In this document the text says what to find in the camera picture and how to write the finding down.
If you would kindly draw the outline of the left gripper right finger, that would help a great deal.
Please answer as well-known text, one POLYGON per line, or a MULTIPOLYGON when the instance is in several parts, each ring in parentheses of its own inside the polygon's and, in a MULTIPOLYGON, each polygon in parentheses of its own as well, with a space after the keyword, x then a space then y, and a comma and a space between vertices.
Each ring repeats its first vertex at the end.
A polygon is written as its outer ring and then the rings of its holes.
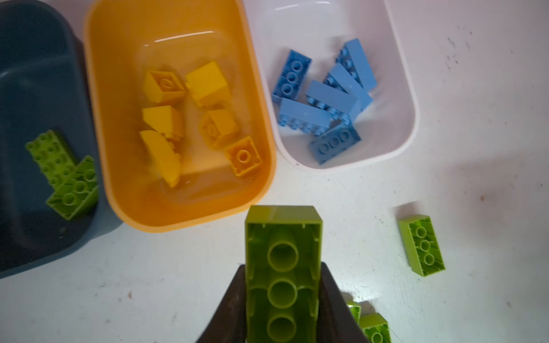
POLYGON ((367 343, 327 264, 321 263, 317 342, 367 343))

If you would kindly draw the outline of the green lego plate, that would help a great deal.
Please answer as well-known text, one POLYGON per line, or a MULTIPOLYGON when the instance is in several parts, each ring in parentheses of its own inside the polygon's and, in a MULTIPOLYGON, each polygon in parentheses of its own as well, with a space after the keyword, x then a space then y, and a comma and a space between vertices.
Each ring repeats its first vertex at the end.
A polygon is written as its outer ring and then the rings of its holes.
POLYGON ((54 130, 41 133, 25 144, 48 184, 57 191, 73 173, 77 163, 74 154, 60 134, 54 130))

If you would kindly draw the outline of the blue lego brick lone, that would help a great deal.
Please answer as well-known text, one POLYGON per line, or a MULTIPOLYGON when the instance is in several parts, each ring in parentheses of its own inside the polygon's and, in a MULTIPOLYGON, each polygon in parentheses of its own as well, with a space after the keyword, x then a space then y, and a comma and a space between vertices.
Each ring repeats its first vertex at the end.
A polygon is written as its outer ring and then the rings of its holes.
POLYGON ((281 127, 320 136, 330 128, 331 121, 331 114, 323 109, 286 98, 280 103, 277 122, 281 127))

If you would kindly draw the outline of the yellow lego brick long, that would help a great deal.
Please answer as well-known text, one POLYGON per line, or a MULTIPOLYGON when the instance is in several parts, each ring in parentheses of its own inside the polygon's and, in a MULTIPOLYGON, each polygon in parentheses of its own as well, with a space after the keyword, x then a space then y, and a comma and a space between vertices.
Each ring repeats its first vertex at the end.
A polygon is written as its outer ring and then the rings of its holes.
POLYGON ((171 148, 164 135, 153 130, 140 132, 147 151, 164 181, 171 187, 180 183, 180 158, 171 148))

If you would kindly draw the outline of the green lego brick low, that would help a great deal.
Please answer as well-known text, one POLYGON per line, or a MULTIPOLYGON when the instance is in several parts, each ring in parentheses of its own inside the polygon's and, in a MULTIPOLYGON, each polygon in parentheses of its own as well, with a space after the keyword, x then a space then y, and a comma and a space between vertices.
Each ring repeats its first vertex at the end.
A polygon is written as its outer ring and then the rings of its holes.
POLYGON ((357 302, 354 302, 354 301, 347 301, 347 307, 350 310, 354 321, 357 324, 360 324, 360 317, 361 317, 361 312, 362 312, 362 308, 361 308, 360 304, 357 303, 357 302))

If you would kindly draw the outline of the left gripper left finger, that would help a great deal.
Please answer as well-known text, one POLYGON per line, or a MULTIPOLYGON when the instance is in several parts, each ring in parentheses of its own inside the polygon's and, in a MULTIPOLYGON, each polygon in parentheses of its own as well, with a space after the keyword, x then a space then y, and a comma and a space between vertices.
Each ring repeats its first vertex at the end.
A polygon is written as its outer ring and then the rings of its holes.
POLYGON ((245 266, 240 265, 227 288, 222 301, 210 323, 196 341, 200 342, 246 342, 246 283, 245 266))

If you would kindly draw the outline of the yellow lego brick mid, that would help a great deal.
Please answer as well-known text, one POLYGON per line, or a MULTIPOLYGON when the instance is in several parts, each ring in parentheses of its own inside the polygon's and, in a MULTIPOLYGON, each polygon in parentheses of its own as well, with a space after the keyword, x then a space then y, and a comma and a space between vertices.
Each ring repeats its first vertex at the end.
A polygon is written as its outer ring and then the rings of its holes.
POLYGON ((142 118, 153 130, 168 139, 179 141, 185 137, 184 117, 172 106, 145 108, 142 118))

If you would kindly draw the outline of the yellow lego brick small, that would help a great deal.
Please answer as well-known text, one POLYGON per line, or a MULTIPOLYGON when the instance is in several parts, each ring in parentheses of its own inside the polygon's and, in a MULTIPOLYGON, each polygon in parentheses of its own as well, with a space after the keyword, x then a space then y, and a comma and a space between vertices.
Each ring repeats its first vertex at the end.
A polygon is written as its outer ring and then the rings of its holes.
POLYGON ((186 89, 171 71, 148 71, 144 77, 143 91, 151 103, 175 104, 184 99, 186 89))

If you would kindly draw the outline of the yellow lego brick top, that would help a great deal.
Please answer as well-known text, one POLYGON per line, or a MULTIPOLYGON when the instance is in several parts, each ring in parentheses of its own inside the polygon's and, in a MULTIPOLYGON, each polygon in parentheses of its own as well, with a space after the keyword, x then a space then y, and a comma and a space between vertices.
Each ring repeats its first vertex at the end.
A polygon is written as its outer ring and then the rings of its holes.
POLYGON ((250 136, 230 144, 224 153, 236 177, 244 177, 262 165, 262 157, 250 136))

